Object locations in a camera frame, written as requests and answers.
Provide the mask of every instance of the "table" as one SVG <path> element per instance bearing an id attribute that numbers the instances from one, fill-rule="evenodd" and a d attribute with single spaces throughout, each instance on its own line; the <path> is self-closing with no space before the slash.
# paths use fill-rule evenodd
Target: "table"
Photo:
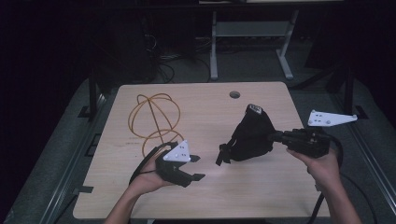
<path id="1" fill-rule="evenodd" d="M 237 91 L 240 97 L 230 97 Z M 80 193 L 74 216 L 106 218 L 142 161 L 144 139 L 130 132 L 128 118 L 137 105 L 138 94 L 166 93 L 180 108 L 175 130 L 189 141 L 191 154 L 201 159 L 181 170 L 206 176 L 188 187 L 171 186 L 142 196 L 132 218 L 259 218 L 309 217 L 319 196 L 315 181 L 304 164 L 274 143 L 273 151 L 247 161 L 215 164 L 219 145 L 231 139 L 248 104 L 261 106 L 277 130 L 302 128 L 286 85 L 281 82 L 127 85 L 119 89 L 84 186 L 92 193 Z M 172 123 L 177 108 L 158 102 Z M 159 125 L 164 125 L 157 110 Z M 148 106 L 136 116 L 135 130 L 142 134 L 155 129 Z M 148 148 L 158 143 L 148 142 Z M 328 217 L 324 203 L 319 217 Z"/>

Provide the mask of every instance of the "black pouch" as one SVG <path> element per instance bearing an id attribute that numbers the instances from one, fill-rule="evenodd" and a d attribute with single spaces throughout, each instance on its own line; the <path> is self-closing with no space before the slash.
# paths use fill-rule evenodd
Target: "black pouch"
<path id="1" fill-rule="evenodd" d="M 267 135 L 276 133 L 268 115 L 257 105 L 248 105 L 245 116 L 233 132 L 232 139 L 227 144 L 219 146 L 220 153 L 217 165 L 224 161 L 245 161 L 259 157 L 273 149 L 273 141 L 267 140 Z"/>

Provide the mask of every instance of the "metal leg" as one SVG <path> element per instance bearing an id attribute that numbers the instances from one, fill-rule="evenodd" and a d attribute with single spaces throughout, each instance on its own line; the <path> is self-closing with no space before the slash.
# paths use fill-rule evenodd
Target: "metal leg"
<path id="1" fill-rule="evenodd" d="M 212 21 L 212 51 L 210 52 L 210 79 L 218 80 L 218 60 L 216 58 L 216 11 Z"/>
<path id="2" fill-rule="evenodd" d="M 289 64 L 285 58 L 285 55 L 289 46 L 291 35 L 293 34 L 294 24 L 297 20 L 298 12 L 298 10 L 293 11 L 293 14 L 291 15 L 291 20 L 288 25 L 288 30 L 285 34 L 285 43 L 283 44 L 281 49 L 276 50 L 277 58 L 279 59 L 280 66 L 282 66 L 283 73 L 285 74 L 286 79 L 293 79 L 293 74 L 290 71 Z"/>

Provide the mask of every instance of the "white bracket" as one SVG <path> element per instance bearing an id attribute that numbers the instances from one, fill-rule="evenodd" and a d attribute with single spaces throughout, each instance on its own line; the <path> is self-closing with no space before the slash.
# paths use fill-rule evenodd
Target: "white bracket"
<path id="1" fill-rule="evenodd" d="M 331 127 L 334 125 L 355 121 L 357 119 L 358 116 L 356 115 L 349 116 L 349 115 L 331 114 L 331 113 L 318 112 L 312 110 L 311 115 L 309 116 L 308 126 Z"/>
<path id="2" fill-rule="evenodd" d="M 163 159 L 165 161 L 190 161 L 191 158 L 187 140 L 184 140 L 179 145 L 177 145 L 177 147 L 174 147 L 170 152 L 163 156 Z"/>

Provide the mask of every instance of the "floor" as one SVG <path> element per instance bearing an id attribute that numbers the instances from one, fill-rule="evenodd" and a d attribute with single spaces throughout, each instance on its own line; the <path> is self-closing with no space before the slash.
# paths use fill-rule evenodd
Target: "floor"
<path id="1" fill-rule="evenodd" d="M 278 43 L 270 42 L 259 49 L 220 51 L 217 82 L 282 81 L 293 86 L 320 72 L 318 69 L 304 67 L 311 47 L 310 41 L 294 41 L 287 53 L 294 79 L 286 80 L 275 53 Z M 207 82 L 209 53 L 199 53 L 197 58 L 166 62 L 167 66 L 161 67 L 163 71 L 152 83 L 169 81 L 176 85 Z M 169 66 L 175 71 L 172 80 L 168 80 L 172 76 Z M 324 89 L 327 80 L 326 77 L 304 90 L 290 91 L 303 123 L 307 122 L 312 109 L 342 113 L 343 91 L 327 93 Z M 361 106 L 368 119 L 328 128 L 326 132 L 338 137 L 344 146 L 345 161 L 341 171 L 346 177 L 343 182 L 363 223 L 374 222 L 373 212 L 378 223 L 396 223 L 396 132 L 375 105 L 367 88 L 358 80 L 354 84 L 353 104 Z M 89 149 L 94 149 L 92 142 L 97 143 L 100 138 L 116 94 L 117 88 L 110 94 L 99 97 L 98 114 L 89 122 L 87 118 L 78 117 L 81 108 L 89 105 L 88 80 L 81 83 L 14 203 L 6 223 L 102 222 L 75 219 L 73 208 L 92 161 L 92 157 L 87 154 L 92 153 Z M 374 208 L 373 212 L 364 198 L 365 195 Z M 305 223 L 307 220 L 308 217 L 266 219 L 270 223 Z M 140 222 L 144 223 L 146 220 L 132 221 Z M 331 222 L 326 217 L 318 217 L 315 223 Z"/>

